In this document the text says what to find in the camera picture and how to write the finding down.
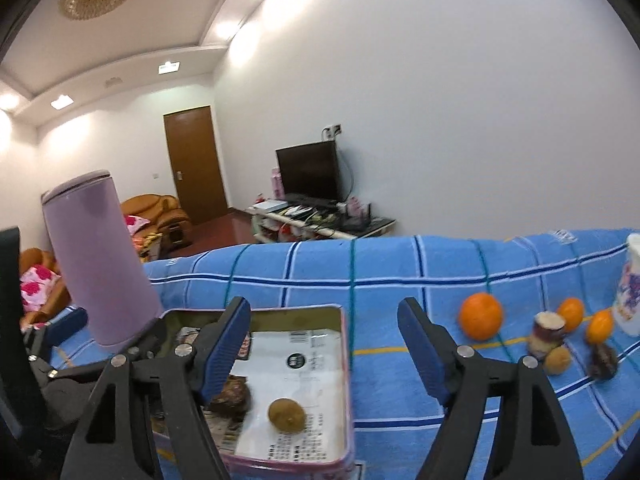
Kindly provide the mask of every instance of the red floor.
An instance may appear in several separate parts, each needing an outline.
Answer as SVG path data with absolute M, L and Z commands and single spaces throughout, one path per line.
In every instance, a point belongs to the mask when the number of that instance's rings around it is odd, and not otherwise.
M 251 231 L 251 219 L 242 213 L 229 213 L 194 226 L 191 231 L 191 240 L 193 243 L 189 247 L 171 251 L 166 257 L 193 256 L 221 247 L 255 243 Z

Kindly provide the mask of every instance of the wall socket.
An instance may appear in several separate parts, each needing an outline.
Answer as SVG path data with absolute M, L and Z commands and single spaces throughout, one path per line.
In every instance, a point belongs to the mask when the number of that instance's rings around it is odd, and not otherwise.
M 335 140 L 335 137 L 342 133 L 342 127 L 340 124 L 332 124 L 322 130 L 322 138 L 324 140 Z

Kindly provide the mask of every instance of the orange fruit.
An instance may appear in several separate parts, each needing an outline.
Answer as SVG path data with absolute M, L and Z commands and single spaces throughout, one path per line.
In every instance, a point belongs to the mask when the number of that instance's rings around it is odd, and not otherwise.
M 587 332 L 584 333 L 587 343 L 597 345 L 604 341 L 613 333 L 614 321 L 611 309 L 600 310 L 593 314 Z
M 498 333 L 503 317 L 500 302 L 491 294 L 478 292 L 463 301 L 458 323 L 471 339 L 486 341 Z
M 564 330 L 573 332 L 582 323 L 584 304 L 578 298 L 567 298 L 556 312 L 564 318 Z

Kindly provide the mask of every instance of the brown door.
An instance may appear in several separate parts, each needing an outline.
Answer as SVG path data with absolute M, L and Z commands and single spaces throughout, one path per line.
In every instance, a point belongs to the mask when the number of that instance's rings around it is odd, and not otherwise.
M 193 108 L 164 116 L 166 145 L 180 206 L 194 225 L 228 212 L 222 186 L 211 108 Z

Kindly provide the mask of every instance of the metal bolt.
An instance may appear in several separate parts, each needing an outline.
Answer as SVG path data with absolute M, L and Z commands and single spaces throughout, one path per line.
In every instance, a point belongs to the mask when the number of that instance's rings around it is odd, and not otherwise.
M 522 358 L 522 364 L 524 364 L 527 368 L 536 368 L 538 366 L 538 360 L 530 355 L 525 355 Z
M 122 354 L 114 355 L 111 358 L 111 366 L 115 368 L 121 367 L 126 362 L 127 362 L 127 358 Z
M 471 357 L 476 353 L 476 351 L 469 345 L 460 345 L 457 352 L 460 357 Z
M 193 346 L 187 343 L 182 343 L 181 345 L 175 347 L 174 352 L 178 357 L 187 357 L 187 355 L 193 352 Z

